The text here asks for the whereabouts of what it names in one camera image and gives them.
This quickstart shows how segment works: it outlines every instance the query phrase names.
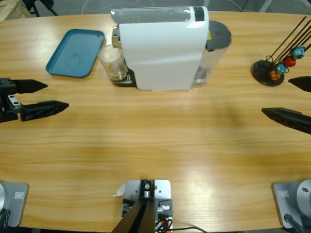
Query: red capsule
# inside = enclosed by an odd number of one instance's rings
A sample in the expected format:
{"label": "red capsule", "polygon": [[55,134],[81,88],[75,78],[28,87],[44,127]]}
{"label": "red capsule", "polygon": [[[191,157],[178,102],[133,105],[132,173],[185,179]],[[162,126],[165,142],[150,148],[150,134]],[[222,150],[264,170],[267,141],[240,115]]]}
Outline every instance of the red capsule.
{"label": "red capsule", "polygon": [[285,63],[287,67],[293,67],[294,65],[296,65],[296,60],[291,55],[285,57],[283,62]]}

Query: cable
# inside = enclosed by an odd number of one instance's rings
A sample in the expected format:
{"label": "cable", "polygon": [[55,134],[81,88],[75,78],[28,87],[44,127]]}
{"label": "cable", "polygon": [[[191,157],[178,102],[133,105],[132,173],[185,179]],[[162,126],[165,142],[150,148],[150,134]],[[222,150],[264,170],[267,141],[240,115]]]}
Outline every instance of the cable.
{"label": "cable", "polygon": [[88,6],[89,4],[91,4],[92,2],[95,2],[95,1],[99,1],[99,0],[86,0],[85,3],[84,3],[83,6],[82,6],[81,14],[83,15],[84,10],[86,10],[87,12],[90,12],[90,13],[99,12],[99,11],[102,11],[102,10],[107,9],[107,8],[109,8],[109,7],[112,7],[112,6],[114,6],[114,5],[117,5],[117,4],[119,4],[119,3],[128,4],[128,5],[131,5],[131,6],[135,7],[135,6],[137,6],[137,4],[138,4],[139,2],[141,2],[141,1],[148,1],[148,2],[151,3],[152,7],[155,6],[155,3],[154,3],[152,0],[137,0],[137,1],[134,2],[134,3],[127,2],[127,1],[119,1],[119,2],[115,2],[115,3],[111,4],[111,5],[102,7],[102,8],[100,8],[100,9],[89,10],[89,9],[87,8],[87,6]]}
{"label": "cable", "polygon": [[184,230],[190,230],[190,229],[196,229],[199,230],[200,232],[203,233],[207,233],[206,231],[204,231],[203,229],[199,228],[199,227],[184,227],[184,228],[173,228],[173,229],[161,229],[161,230],[156,230],[156,232],[162,232],[162,231],[184,231]]}
{"label": "cable", "polygon": [[235,5],[240,11],[243,10],[243,9],[242,9],[239,5],[237,5],[233,0],[226,0],[226,1],[228,1],[228,2],[232,3],[233,5]]}
{"label": "cable", "polygon": [[232,3],[233,5],[235,5],[240,11],[243,11],[243,12],[254,12],[254,11],[249,11],[249,10],[243,10],[245,5],[247,4],[247,2],[249,0],[244,4],[243,7],[240,7],[239,5],[237,5],[233,0],[226,0],[226,1],[228,1],[228,2]]}
{"label": "cable", "polygon": [[206,231],[204,231],[203,229],[199,228],[199,227],[184,227],[184,228],[172,228],[170,229],[171,225],[173,224],[173,220],[172,219],[163,219],[157,222],[156,226],[159,223],[162,223],[160,227],[158,227],[155,232],[160,232],[160,233],[167,233],[170,231],[184,231],[184,230],[190,230],[190,229],[196,229],[199,230],[202,233],[207,233]]}

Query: orange capsule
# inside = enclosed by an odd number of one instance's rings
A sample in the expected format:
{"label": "orange capsule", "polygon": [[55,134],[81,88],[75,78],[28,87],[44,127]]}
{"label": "orange capsule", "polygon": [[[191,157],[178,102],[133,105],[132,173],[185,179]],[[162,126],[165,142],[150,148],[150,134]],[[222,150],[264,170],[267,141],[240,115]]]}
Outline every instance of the orange capsule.
{"label": "orange capsule", "polygon": [[277,81],[281,78],[281,75],[278,74],[275,69],[271,70],[269,74],[270,74],[271,80],[273,81]]}

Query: black base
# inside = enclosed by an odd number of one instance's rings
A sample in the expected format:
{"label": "black base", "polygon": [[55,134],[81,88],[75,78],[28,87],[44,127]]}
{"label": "black base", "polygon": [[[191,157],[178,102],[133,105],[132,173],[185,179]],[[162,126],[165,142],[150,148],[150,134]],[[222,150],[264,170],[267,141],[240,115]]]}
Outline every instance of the black base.
{"label": "black base", "polygon": [[277,86],[284,81],[284,74],[281,74],[279,80],[270,79],[269,72],[271,71],[272,62],[269,61],[258,61],[252,65],[251,72],[253,77],[261,84],[267,86]]}

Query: metal bracket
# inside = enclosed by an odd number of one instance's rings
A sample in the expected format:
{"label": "metal bracket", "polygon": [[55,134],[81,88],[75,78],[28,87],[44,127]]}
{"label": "metal bracket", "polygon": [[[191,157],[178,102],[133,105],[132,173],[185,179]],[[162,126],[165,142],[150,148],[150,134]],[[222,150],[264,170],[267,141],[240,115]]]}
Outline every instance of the metal bracket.
{"label": "metal bracket", "polygon": [[[311,227],[311,219],[303,215],[298,207],[298,202],[304,201],[298,197],[301,192],[310,197],[311,180],[303,182],[276,183],[273,185],[273,192],[277,202],[280,222],[285,228],[293,228],[292,225],[285,220],[285,215],[291,215],[295,222],[305,228],[309,229]],[[309,200],[310,198],[306,199],[305,206],[310,208]]]}
{"label": "metal bracket", "polygon": [[173,219],[171,183],[168,180],[129,180],[125,184],[125,198],[121,216],[125,216],[140,200],[152,199],[157,209],[157,220]]}
{"label": "metal bracket", "polygon": [[0,211],[9,210],[9,227],[17,227],[21,221],[28,185],[25,183],[0,183]]}

